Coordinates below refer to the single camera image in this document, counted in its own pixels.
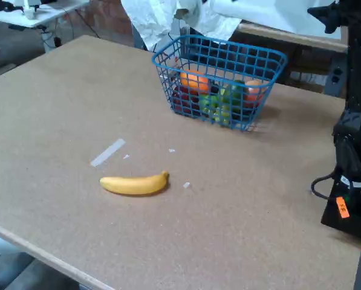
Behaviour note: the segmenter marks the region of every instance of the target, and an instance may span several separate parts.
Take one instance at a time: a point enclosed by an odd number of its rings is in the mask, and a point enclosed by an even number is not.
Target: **green fruit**
[[[221,108],[217,108],[213,114],[213,119],[223,125],[228,126],[230,124],[230,106],[223,105]]]
[[[223,102],[229,104],[230,99],[232,99],[233,106],[240,106],[243,96],[246,95],[246,88],[241,86],[245,85],[245,83],[241,80],[235,80],[234,82],[238,83],[238,85],[228,85],[226,87],[223,94]]]
[[[209,113],[210,110],[215,110],[219,106],[220,98],[217,95],[199,95],[199,107],[202,112]]]

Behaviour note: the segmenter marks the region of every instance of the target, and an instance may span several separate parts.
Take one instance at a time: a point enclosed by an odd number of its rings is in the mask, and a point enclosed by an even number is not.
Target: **white table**
[[[35,19],[27,19],[20,10],[13,12],[0,11],[0,22],[27,28],[34,28],[39,25],[48,27],[51,21],[65,15],[70,11],[87,6],[89,3],[90,0],[58,0],[57,2],[51,4],[44,4],[41,5],[41,7],[36,11]],[[54,39],[52,37],[51,31],[42,33],[42,39],[44,41],[46,52],[54,47]],[[10,68],[12,68],[12,66],[1,69],[0,74],[6,72]]]

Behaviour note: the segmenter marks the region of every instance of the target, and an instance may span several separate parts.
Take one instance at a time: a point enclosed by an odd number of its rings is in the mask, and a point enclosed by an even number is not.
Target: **white tape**
[[[345,176],[342,175],[342,177],[340,178],[340,181],[341,181],[342,183],[344,183],[345,185],[347,185],[348,188],[350,187],[350,181],[348,180],[347,177],[345,177]],[[353,181],[352,184],[353,184],[353,186],[354,186],[355,189],[361,189],[361,182],[355,182],[355,181]]]
[[[105,160],[107,160],[114,152],[116,152],[122,146],[124,146],[124,144],[125,144],[124,140],[118,139],[116,142],[114,142],[112,145],[110,145],[104,152],[102,152],[100,155],[98,155],[96,159],[91,161],[90,164],[94,167],[100,165]]]

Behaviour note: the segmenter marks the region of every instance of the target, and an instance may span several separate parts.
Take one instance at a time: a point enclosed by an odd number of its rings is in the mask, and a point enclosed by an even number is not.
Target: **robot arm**
[[[348,27],[348,80],[345,109],[333,129],[336,166],[331,174],[312,183],[313,193],[328,200],[322,223],[361,238],[361,0],[340,0],[309,8],[325,25],[326,33]],[[319,181],[333,178],[329,197],[315,191]],[[342,198],[349,217],[343,218],[336,199]]]

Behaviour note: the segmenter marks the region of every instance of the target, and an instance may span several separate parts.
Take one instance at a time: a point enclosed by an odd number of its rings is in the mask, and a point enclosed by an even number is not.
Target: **orange tag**
[[[347,210],[347,206],[345,205],[344,198],[339,196],[336,198],[337,207],[339,208],[340,215],[342,216],[342,219],[349,218],[350,214]]]

